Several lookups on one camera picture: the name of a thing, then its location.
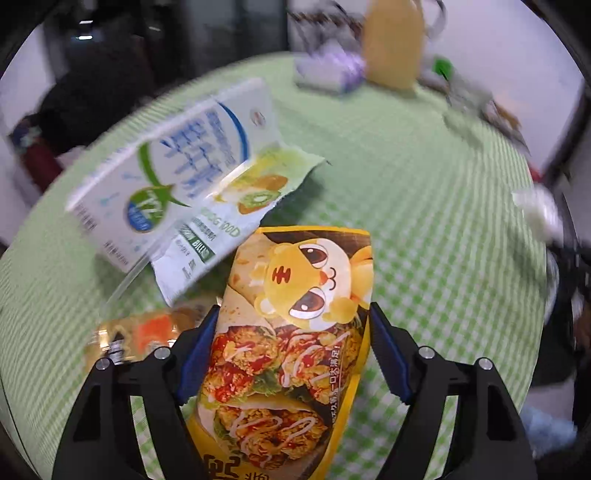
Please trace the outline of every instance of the green logo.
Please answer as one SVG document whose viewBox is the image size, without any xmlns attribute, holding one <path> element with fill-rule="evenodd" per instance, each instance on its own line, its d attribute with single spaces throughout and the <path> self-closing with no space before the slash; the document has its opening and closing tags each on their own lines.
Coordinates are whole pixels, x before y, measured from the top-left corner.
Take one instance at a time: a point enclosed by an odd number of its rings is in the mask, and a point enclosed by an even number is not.
<svg viewBox="0 0 591 480">
<path fill-rule="evenodd" d="M 138 232 L 149 232 L 164 218 L 169 203 L 188 207 L 172 196 L 174 185 L 162 185 L 150 162 L 149 144 L 144 143 L 138 151 L 139 166 L 153 185 L 135 192 L 127 204 L 127 220 Z"/>
<path fill-rule="evenodd" d="M 216 256 L 213 250 L 209 248 L 188 225 L 183 225 L 179 232 L 185 237 L 185 240 L 189 242 L 191 247 L 193 247 L 193 250 L 199 255 L 199 258 L 203 263 Z"/>
</svg>

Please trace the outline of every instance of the juice bottle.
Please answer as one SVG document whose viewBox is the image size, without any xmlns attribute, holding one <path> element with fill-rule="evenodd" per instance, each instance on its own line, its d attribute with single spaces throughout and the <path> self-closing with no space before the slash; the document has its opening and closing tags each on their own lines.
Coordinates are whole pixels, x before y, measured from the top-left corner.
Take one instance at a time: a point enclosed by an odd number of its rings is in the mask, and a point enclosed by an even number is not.
<svg viewBox="0 0 591 480">
<path fill-rule="evenodd" d="M 412 88 L 424 38 L 420 0 L 374 0 L 363 26 L 366 78 L 397 90 Z"/>
</svg>

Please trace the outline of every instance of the white carton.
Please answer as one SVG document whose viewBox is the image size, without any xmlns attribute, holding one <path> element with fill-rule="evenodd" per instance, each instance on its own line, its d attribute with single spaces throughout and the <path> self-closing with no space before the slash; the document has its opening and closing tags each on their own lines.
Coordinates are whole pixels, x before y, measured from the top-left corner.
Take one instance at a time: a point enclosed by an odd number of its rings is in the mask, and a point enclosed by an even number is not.
<svg viewBox="0 0 591 480">
<path fill-rule="evenodd" d="M 280 141 L 267 86 L 247 80 L 105 160 L 70 196 L 66 210 L 127 273 L 219 180 Z"/>
</svg>

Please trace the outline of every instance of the green checkered tablecloth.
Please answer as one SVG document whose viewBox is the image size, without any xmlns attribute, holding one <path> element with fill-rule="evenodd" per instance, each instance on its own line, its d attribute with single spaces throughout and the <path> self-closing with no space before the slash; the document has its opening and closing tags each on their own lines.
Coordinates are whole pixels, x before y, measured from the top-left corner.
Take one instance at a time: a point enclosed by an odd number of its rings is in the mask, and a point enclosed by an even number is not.
<svg viewBox="0 0 591 480">
<path fill-rule="evenodd" d="M 122 275 L 96 256 L 64 213 L 67 195 L 109 153 L 149 124 L 201 95 L 261 76 L 288 143 L 326 157 L 267 225 L 339 225 L 368 230 L 375 256 L 374 300 L 390 321 L 448 359 L 490 357 L 517 406 L 538 352 L 545 253 L 511 192 L 531 180 L 523 157 L 476 121 L 482 148 L 443 121 L 443 98 L 418 90 L 402 98 L 364 86 L 344 98 L 297 89 L 288 54 L 217 70 L 162 97 L 104 136 L 41 199 L 0 261 L 0 372 L 12 410 L 2 421 L 43 479 L 84 380 L 83 346 Z M 212 281 L 223 282 L 227 265 Z M 122 298 L 117 314 L 163 304 L 151 269 Z M 453 428 L 447 406 L 428 476 L 437 476 Z M 134 402 L 148 472 L 161 472 Z M 371 479 L 404 418 L 370 355 L 329 477 Z"/>
</svg>

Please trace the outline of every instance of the plastic bag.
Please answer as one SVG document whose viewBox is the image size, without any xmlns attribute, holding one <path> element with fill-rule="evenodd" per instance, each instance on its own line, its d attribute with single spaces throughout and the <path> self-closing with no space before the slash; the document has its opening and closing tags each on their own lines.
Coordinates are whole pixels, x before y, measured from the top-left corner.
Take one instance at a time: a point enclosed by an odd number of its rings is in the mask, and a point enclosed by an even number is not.
<svg viewBox="0 0 591 480">
<path fill-rule="evenodd" d="M 536 184 L 527 190 L 513 192 L 513 202 L 523 210 L 525 221 L 534 238 L 545 244 L 562 246 L 564 230 L 558 207 L 552 194 L 542 185 Z"/>
</svg>

